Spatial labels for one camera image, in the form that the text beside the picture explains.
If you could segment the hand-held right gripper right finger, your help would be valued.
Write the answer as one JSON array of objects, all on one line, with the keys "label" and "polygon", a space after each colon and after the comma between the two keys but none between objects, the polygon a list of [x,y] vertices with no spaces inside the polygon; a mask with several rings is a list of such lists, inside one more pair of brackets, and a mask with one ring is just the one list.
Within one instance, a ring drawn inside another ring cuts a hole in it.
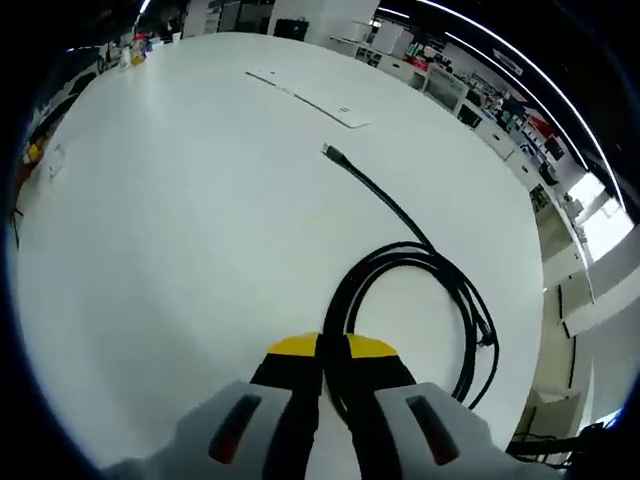
[{"label": "hand-held right gripper right finger", "polygon": [[561,478],[498,448],[482,418],[417,382],[390,345],[353,333],[344,340],[344,405],[363,478]]}]

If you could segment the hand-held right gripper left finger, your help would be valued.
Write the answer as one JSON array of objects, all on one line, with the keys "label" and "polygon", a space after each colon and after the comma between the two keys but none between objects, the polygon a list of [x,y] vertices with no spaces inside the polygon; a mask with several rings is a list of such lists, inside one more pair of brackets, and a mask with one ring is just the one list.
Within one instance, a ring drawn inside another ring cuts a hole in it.
[{"label": "hand-held right gripper left finger", "polygon": [[273,344],[248,381],[235,381],[178,423],[145,458],[107,479],[302,479],[319,424],[319,334]]}]

